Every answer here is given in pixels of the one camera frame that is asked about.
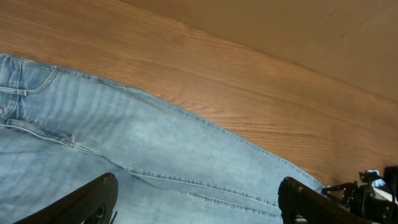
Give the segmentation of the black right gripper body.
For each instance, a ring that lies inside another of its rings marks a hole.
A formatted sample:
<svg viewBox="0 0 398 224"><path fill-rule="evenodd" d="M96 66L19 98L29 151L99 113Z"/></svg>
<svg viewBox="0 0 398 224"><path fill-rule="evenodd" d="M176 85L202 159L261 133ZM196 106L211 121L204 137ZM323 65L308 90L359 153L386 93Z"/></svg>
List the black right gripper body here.
<svg viewBox="0 0 398 224"><path fill-rule="evenodd" d="M359 173L361 182L326 187L322 194L368 223L397 223L397 167L366 170Z"/></svg>

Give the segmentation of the light blue denim jeans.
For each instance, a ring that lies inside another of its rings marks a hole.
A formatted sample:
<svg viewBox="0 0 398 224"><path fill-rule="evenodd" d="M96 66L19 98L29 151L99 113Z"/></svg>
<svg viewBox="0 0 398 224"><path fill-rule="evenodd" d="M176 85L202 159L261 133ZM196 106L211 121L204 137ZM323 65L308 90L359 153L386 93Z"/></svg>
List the light blue denim jeans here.
<svg viewBox="0 0 398 224"><path fill-rule="evenodd" d="M117 223L281 223L292 163L143 91L1 55L1 222L14 223L105 172Z"/></svg>

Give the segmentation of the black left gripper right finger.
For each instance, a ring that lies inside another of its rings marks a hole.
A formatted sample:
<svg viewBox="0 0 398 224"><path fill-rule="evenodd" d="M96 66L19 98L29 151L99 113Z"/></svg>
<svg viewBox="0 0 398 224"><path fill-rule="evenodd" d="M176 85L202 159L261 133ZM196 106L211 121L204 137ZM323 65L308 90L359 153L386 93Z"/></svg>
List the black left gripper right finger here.
<svg viewBox="0 0 398 224"><path fill-rule="evenodd" d="M357 183L333 186L318 193L293 177L286 177L278 189L278 204L284 223L366 224L373 217L355 213L349 206Z"/></svg>

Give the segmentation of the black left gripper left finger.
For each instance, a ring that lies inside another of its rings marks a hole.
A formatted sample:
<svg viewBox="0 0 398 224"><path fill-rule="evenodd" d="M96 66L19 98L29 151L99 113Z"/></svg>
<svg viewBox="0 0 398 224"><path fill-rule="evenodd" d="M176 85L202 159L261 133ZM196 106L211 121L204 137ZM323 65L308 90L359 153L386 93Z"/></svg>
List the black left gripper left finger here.
<svg viewBox="0 0 398 224"><path fill-rule="evenodd" d="M113 224L117 200L118 180L107 172L16 224Z"/></svg>

